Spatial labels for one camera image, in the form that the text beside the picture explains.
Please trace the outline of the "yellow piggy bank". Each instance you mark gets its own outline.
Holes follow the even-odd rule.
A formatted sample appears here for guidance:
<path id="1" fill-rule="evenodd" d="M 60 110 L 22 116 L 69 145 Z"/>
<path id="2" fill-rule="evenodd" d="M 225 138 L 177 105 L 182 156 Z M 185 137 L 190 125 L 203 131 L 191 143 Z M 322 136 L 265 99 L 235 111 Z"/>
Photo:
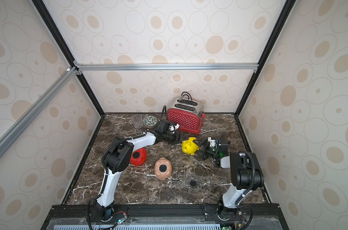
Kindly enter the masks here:
<path id="1" fill-rule="evenodd" d="M 199 146 L 195 143 L 197 138 L 190 137 L 188 140 L 182 141 L 182 152 L 190 155 L 194 155 L 197 150 L 199 150 Z"/>

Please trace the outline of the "pink piggy bank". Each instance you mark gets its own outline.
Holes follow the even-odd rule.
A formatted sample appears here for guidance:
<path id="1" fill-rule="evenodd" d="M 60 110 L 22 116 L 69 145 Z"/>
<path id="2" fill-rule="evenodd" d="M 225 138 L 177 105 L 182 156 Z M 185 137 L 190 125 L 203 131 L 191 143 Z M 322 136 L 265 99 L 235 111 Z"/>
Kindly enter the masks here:
<path id="1" fill-rule="evenodd" d="M 171 162 L 166 158 L 160 158 L 155 163 L 154 172 L 156 177 L 158 177 L 161 180 L 165 180 L 169 178 L 172 174 L 172 164 Z"/>

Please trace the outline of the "red piggy bank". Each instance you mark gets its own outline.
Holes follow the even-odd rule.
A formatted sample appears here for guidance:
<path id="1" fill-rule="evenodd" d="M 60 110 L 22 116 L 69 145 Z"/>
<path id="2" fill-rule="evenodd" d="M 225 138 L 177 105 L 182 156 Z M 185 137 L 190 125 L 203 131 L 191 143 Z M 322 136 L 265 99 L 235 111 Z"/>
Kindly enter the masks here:
<path id="1" fill-rule="evenodd" d="M 145 148 L 140 148 L 132 153 L 130 163 L 134 166 L 141 166 L 146 162 L 147 151 Z"/>

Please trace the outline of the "black round plug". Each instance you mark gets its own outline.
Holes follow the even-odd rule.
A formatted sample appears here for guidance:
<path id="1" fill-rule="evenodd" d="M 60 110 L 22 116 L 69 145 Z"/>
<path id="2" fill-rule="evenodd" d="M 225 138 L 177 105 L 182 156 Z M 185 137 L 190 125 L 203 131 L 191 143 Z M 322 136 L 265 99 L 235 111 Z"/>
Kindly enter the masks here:
<path id="1" fill-rule="evenodd" d="M 196 186 L 196 185 L 197 185 L 197 182 L 196 182 L 195 180 L 191 180 L 191 181 L 190 181 L 190 185 L 191 185 L 191 186 Z"/>

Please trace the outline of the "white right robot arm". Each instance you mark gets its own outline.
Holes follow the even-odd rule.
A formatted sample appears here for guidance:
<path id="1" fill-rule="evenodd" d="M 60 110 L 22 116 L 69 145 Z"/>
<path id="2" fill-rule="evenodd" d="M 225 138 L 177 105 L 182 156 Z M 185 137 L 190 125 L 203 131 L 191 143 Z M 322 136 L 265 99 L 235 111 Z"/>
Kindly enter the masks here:
<path id="1" fill-rule="evenodd" d="M 217 214 L 224 209 L 237 210 L 241 201 L 252 191 L 264 185 L 264 175 L 253 152 L 230 152 L 230 141 L 224 135 L 218 140 L 211 137 L 200 141 L 204 148 L 202 158 L 213 158 L 213 164 L 230 169 L 231 184 L 227 192 L 221 196 L 217 204 Z"/>

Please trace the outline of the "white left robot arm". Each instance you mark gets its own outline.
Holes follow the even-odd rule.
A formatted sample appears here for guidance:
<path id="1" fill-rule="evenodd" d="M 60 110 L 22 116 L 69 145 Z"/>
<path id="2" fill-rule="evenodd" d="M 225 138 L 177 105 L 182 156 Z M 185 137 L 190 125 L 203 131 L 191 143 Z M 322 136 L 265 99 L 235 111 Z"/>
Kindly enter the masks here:
<path id="1" fill-rule="evenodd" d="M 97 197 L 89 200 L 102 220 L 113 216 L 113 202 L 118 180 L 128 167 L 135 151 L 160 142 L 175 143 L 180 141 L 179 124 L 162 119 L 158 124 L 137 136 L 116 137 L 110 147 L 104 152 L 101 163 L 104 168 L 104 178 Z"/>

